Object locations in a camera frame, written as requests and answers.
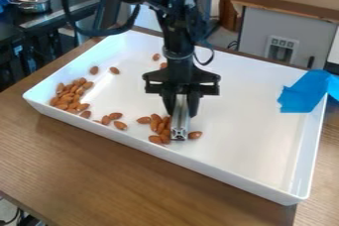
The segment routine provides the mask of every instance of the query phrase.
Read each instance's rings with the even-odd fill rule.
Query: white plastic tray
[[[293,85],[304,71],[251,58],[216,52],[203,69],[222,76],[220,96],[205,96],[192,131],[203,131],[196,141],[172,142],[161,147],[148,141],[149,127],[136,119],[166,115],[159,95],[146,94],[142,74],[159,68],[152,55],[160,53],[163,39],[128,32],[112,36],[64,66],[24,94],[42,114],[195,170],[283,205],[306,199],[310,192],[326,97],[309,114],[282,114],[277,98],[283,86]],[[204,60],[210,51],[197,48]],[[89,74],[94,66],[97,75]],[[117,66],[120,75],[108,68]],[[91,104],[90,120],[49,106],[59,82],[79,77],[95,82],[82,99]],[[100,120],[122,112],[128,131],[106,127]]]

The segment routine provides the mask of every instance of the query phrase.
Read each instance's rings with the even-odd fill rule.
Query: electrical outlet
[[[298,47],[298,40],[269,36],[265,49],[265,57],[293,63]]]

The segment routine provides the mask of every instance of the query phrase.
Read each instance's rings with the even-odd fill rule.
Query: robotic arm
[[[174,114],[177,95],[185,95],[188,114],[197,114],[199,100],[203,95],[218,95],[220,76],[199,69],[195,66],[194,46],[205,39],[207,23],[202,19],[198,9],[198,0],[121,0],[130,4],[147,4],[153,9],[164,32],[164,56],[168,67],[148,72],[143,75],[146,81],[146,92],[157,93],[170,115]],[[62,5],[68,19],[70,17],[66,0]],[[131,29],[139,12],[137,5],[131,18],[123,27],[105,31],[95,36],[107,36],[122,33]]]

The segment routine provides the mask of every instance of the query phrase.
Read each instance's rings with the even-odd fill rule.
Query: cable
[[[5,226],[5,225],[8,225],[14,222],[18,218],[19,213],[20,213],[20,209],[17,208],[17,212],[15,213],[15,216],[11,220],[9,220],[8,222],[0,220],[0,226]]]
[[[211,56],[211,57],[208,59],[208,61],[206,61],[206,62],[201,62],[201,61],[199,60],[199,58],[197,57],[196,53],[194,53],[193,56],[194,56],[195,60],[196,60],[199,64],[201,64],[201,65],[208,65],[208,64],[210,64],[210,63],[214,60],[214,49],[213,49],[212,45],[209,44],[206,40],[201,41],[201,44],[202,44],[202,45],[205,45],[206,47],[208,47],[208,48],[211,50],[212,56]]]
[[[140,5],[136,5],[136,7],[133,10],[133,13],[131,17],[126,21],[124,25],[121,27],[115,28],[115,29],[110,29],[110,30],[82,30],[81,28],[77,27],[75,24],[74,19],[72,18],[72,15],[70,14],[69,7],[68,7],[68,0],[61,0],[61,4],[64,10],[64,14],[69,21],[69,23],[74,27],[74,29],[81,33],[82,35],[88,36],[88,37],[106,37],[106,36],[111,36],[111,35],[117,35],[121,34],[124,32],[127,32],[132,29],[134,26],[135,20],[139,15],[140,11]]]
[[[236,47],[238,46],[238,41],[232,41],[228,46],[227,46],[227,49],[230,49],[230,48],[233,48],[233,47]]]

